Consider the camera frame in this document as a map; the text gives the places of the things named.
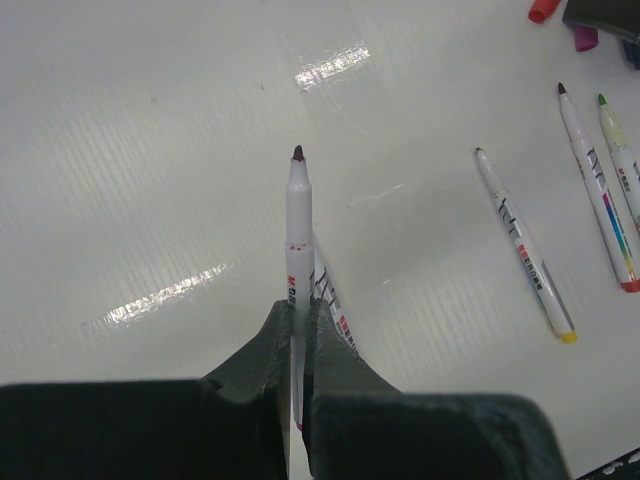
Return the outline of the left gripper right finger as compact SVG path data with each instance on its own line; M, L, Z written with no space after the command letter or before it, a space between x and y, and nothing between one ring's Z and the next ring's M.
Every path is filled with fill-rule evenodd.
M316 300L306 333L302 435L316 479L567 479L553 428L509 394L403 393Z

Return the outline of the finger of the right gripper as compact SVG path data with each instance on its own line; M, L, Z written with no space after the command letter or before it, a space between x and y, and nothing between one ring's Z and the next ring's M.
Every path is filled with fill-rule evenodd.
M639 0L569 0L563 22L601 30L631 43L639 42Z

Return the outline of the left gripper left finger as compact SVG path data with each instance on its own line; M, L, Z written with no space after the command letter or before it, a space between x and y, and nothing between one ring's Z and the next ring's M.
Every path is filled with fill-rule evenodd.
M285 479L290 312L201 378L1 390L5 479Z

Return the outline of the blue pen cap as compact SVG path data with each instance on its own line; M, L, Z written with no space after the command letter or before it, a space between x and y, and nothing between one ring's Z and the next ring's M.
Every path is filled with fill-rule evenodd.
M621 41L626 61L629 62L636 71L640 70L640 45L638 43Z

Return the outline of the magenta pen cap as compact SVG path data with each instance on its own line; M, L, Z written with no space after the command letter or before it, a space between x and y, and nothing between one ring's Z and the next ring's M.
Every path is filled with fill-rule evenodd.
M599 32L595 28L576 25L573 27L574 47L578 53L583 53L599 45Z

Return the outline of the magenta-end marker pen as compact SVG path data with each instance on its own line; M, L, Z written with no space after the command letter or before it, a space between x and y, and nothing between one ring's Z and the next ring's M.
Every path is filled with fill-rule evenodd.
M286 183L286 289L291 313L292 408L294 422L303 424L306 327L315 285L312 186L303 147L297 145L290 159Z

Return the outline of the blue-end marker pen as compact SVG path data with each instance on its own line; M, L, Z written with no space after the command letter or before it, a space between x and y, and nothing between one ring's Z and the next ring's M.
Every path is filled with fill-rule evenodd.
M332 281L329 264L319 245L315 246L315 283L313 296L328 303L332 322L339 336L356 353L358 349L347 323L338 291Z

